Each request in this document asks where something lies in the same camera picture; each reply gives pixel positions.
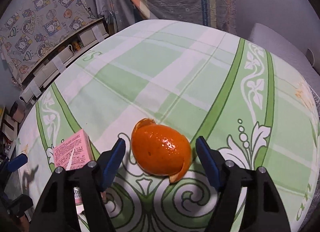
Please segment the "pink drink carton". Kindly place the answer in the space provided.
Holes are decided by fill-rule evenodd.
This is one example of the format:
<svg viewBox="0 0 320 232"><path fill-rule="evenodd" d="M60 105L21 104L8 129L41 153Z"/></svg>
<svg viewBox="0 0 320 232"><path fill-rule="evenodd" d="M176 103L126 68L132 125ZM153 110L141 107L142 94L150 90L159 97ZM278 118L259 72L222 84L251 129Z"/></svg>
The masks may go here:
<svg viewBox="0 0 320 232"><path fill-rule="evenodd" d="M83 129L53 148L55 167L65 170L81 169L93 160L89 137Z"/></svg>

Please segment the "orange peel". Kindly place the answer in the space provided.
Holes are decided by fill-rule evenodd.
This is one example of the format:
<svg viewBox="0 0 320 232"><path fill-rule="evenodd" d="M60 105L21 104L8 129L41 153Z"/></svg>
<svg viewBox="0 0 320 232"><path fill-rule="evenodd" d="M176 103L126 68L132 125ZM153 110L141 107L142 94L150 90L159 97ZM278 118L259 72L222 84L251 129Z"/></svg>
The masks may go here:
<svg viewBox="0 0 320 232"><path fill-rule="evenodd" d="M143 118L131 133L131 149L138 165L145 172L168 176L177 183L192 162L192 149L187 138L175 129Z"/></svg>

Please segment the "small side shelf unit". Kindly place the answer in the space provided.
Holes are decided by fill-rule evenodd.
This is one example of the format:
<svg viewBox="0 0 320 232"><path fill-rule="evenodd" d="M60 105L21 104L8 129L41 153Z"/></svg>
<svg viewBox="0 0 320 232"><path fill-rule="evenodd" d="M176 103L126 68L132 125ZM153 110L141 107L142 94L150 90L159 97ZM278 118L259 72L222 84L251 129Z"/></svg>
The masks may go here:
<svg viewBox="0 0 320 232"><path fill-rule="evenodd" d="M12 157L24 116L24 107L18 102L14 102L9 110L1 105L1 162Z"/></svg>

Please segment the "green floral table cloth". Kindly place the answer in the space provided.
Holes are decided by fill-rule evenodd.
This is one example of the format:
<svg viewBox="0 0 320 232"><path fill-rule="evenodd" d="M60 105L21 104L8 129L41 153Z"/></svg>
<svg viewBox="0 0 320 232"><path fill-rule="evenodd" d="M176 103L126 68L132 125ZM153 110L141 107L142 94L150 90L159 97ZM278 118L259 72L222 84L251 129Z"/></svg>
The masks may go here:
<svg viewBox="0 0 320 232"><path fill-rule="evenodd" d="M317 95L290 64L209 27L146 20L78 58L45 90L20 129L22 191L34 202L54 170L53 148L79 130L98 157L152 118L238 166L264 166L298 231L319 174Z"/></svg>

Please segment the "low white tv cabinet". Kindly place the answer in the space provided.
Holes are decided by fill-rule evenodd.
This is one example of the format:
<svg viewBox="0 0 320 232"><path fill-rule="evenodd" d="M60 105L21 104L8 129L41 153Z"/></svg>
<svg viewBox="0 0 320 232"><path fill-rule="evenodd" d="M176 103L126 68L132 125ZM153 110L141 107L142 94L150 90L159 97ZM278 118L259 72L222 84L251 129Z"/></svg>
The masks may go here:
<svg viewBox="0 0 320 232"><path fill-rule="evenodd" d="M31 68L22 82L20 100L27 104L37 98L77 58L108 36L103 18L96 19L67 36Z"/></svg>

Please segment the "grey sofa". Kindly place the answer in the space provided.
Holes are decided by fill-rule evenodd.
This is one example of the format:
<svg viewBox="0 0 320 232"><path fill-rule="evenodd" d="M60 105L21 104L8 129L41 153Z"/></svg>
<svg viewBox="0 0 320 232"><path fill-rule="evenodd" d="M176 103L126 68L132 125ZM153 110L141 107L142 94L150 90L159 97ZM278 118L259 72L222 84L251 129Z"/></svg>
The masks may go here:
<svg viewBox="0 0 320 232"><path fill-rule="evenodd" d="M319 74L313 69L306 56L292 43L271 28L259 23L253 26L248 40L285 60L297 69L319 95Z"/></svg>

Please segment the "cartoon print wall cloth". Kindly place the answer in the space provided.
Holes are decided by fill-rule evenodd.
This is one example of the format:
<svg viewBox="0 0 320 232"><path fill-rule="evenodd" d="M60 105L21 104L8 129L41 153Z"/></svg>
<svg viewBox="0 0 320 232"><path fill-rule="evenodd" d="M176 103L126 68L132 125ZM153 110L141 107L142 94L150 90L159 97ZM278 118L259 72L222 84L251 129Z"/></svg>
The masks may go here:
<svg viewBox="0 0 320 232"><path fill-rule="evenodd" d="M1 22L1 59L21 85L37 62L94 19L86 0L26 0Z"/></svg>

